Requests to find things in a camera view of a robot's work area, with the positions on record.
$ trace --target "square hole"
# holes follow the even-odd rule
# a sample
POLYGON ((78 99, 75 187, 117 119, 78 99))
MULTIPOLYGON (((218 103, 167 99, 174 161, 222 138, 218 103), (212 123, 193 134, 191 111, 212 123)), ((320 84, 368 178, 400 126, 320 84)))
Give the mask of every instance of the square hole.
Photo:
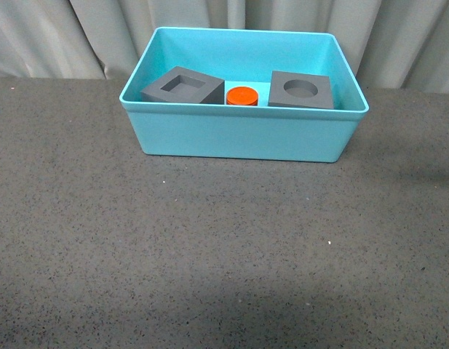
POLYGON ((165 84, 161 89, 183 97, 191 97, 200 87, 203 81, 196 80, 190 76, 177 75, 173 80, 165 84))

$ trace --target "orange cylinder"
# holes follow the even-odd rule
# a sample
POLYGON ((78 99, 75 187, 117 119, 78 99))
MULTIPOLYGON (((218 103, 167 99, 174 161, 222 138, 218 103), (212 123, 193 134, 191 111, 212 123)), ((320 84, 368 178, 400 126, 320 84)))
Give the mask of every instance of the orange cylinder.
POLYGON ((258 92, 246 86, 234 87, 227 92, 226 103, 229 105, 258 105, 258 92))

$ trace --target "round hole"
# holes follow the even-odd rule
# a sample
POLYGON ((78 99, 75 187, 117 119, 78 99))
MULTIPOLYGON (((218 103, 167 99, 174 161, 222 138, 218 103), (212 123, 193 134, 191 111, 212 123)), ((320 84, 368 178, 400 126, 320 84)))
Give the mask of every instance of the round hole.
POLYGON ((318 93, 318 88, 305 80, 289 80, 284 84, 284 90, 297 98, 310 98, 318 93))

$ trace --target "foam block with round hole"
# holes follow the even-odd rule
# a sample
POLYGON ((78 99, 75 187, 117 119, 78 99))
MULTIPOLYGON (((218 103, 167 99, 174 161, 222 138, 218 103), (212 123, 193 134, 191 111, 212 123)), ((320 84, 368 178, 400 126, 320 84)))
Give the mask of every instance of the foam block with round hole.
POLYGON ((329 76, 273 71, 268 105, 334 109, 329 76))
POLYGON ((141 91, 143 102, 224 104, 224 80, 175 67, 141 91))

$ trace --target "orange disc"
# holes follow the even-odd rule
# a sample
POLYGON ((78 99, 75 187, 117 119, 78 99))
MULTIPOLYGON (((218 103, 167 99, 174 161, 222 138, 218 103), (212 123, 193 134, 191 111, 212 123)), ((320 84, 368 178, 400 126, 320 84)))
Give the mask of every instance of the orange disc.
POLYGON ((246 86, 234 87, 227 92, 226 102, 231 105, 257 105, 258 92, 246 86))

